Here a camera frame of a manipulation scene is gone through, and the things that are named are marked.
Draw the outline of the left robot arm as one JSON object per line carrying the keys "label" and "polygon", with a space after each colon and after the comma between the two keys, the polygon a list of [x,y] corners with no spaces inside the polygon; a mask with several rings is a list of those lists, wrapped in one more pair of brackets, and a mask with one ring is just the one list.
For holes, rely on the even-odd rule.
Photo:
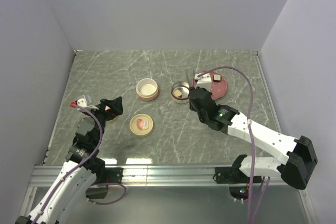
{"label": "left robot arm", "polygon": [[105,161],[97,157],[106,123],[123,113],[122,97],[101,99],[99,104],[92,105],[90,98],[83,95],[70,106],[85,118],[78,122],[65,162],[47,194],[27,216],[19,216],[16,223],[62,223],[80,197],[95,202],[93,196],[87,195],[89,188],[101,187],[107,193],[110,185],[122,186],[123,169],[107,168]]}

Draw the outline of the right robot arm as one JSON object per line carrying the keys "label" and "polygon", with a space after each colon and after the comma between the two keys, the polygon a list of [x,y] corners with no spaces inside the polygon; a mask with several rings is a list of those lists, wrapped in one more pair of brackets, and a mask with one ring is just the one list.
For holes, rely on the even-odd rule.
{"label": "right robot arm", "polygon": [[204,88],[191,88],[190,109],[201,123],[212,130],[253,143],[270,154],[254,158],[241,155],[232,168],[232,178],[243,182],[250,175],[280,177],[289,186],[303,190],[318,163],[312,140],[306,136],[295,138],[263,126],[228,105],[217,105]]}

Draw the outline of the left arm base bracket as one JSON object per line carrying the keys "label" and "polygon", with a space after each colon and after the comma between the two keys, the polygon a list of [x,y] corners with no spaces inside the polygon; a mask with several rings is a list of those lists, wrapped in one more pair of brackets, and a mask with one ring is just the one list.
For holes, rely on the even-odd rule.
{"label": "left arm base bracket", "polygon": [[105,168],[103,175],[96,179],[94,186],[86,190],[86,197],[90,200],[105,199],[111,186],[121,185],[123,168]]}

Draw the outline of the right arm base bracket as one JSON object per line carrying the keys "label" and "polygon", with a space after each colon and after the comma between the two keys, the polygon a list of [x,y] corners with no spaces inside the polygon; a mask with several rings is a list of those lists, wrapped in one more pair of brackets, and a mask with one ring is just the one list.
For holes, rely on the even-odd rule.
{"label": "right arm base bracket", "polygon": [[213,180],[217,184],[248,184],[250,177],[239,170],[247,155],[239,155],[231,166],[215,167]]}

